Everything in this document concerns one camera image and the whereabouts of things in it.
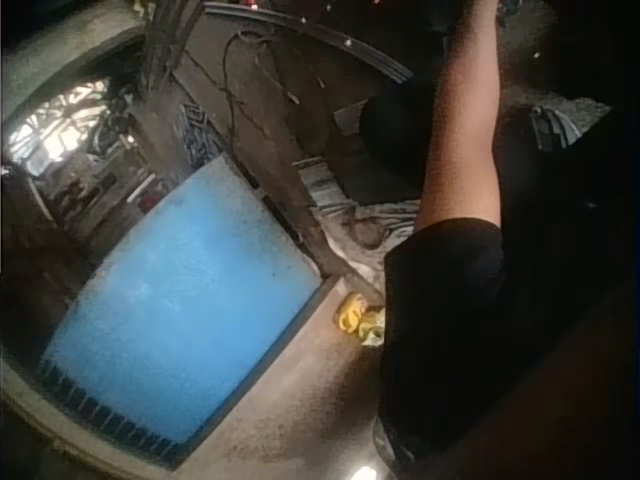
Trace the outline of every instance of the yellow object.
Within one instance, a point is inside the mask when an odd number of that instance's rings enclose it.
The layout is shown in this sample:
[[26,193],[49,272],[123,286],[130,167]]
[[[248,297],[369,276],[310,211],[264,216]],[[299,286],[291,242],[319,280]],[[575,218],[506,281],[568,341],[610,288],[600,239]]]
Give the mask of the yellow object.
[[347,295],[334,316],[338,328],[347,333],[355,332],[368,307],[369,304],[361,294]]

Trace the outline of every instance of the metal frame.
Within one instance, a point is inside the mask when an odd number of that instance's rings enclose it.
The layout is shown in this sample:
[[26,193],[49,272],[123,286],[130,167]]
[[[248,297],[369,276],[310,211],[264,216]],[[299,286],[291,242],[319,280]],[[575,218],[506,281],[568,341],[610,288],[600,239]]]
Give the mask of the metal frame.
[[253,10],[242,5],[220,2],[204,2],[204,11],[209,15],[256,20],[296,30],[353,55],[397,83],[402,83],[413,76],[411,70],[372,46],[344,33],[316,23],[306,23],[291,15],[261,8]]

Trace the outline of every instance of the light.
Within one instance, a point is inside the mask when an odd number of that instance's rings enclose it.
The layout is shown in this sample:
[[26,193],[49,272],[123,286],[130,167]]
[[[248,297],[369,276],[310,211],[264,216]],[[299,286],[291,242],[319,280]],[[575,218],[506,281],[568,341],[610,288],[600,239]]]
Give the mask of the light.
[[351,480],[376,480],[378,472],[371,467],[362,467],[358,470]]

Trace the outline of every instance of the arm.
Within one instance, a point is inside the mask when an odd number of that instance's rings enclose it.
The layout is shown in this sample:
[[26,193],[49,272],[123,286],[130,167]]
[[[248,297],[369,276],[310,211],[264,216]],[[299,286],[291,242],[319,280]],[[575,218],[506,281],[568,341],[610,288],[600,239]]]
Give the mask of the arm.
[[453,38],[436,93],[416,230],[463,217],[500,225],[500,191],[492,154],[500,98],[497,3],[470,0]]

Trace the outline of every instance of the black sleeve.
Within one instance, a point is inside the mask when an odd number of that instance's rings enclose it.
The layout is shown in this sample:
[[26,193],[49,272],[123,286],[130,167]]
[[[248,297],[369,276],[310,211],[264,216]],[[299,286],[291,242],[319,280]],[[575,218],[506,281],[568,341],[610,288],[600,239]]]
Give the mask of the black sleeve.
[[380,416],[448,446],[495,396],[502,234],[479,219],[432,225],[385,261],[386,329]]

